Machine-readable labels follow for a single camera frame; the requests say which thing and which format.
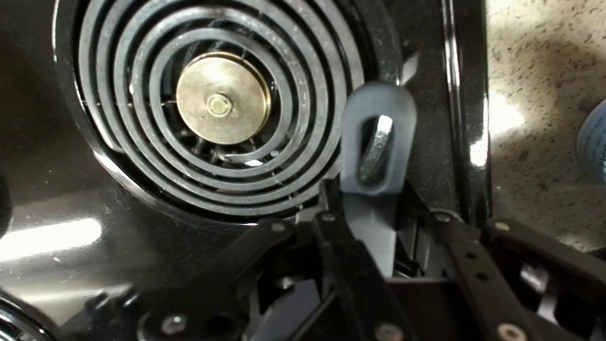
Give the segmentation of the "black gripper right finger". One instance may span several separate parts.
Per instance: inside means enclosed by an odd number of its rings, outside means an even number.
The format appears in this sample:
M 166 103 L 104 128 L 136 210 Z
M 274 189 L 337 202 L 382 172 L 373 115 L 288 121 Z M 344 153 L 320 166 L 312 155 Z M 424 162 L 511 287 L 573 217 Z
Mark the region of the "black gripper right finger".
M 439 274 L 452 278 L 484 341 L 538 341 L 522 304 L 509 289 L 475 229 L 450 213 L 431 215 Z

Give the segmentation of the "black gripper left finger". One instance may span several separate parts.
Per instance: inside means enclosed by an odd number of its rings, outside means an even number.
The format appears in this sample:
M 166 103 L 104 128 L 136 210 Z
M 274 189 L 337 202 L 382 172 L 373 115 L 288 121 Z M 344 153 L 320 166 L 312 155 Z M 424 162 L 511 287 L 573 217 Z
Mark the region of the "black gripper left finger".
M 337 179 L 320 185 L 320 204 L 312 230 L 322 253 L 324 287 L 337 297 L 354 341 L 416 341 L 407 310 L 346 225 Z

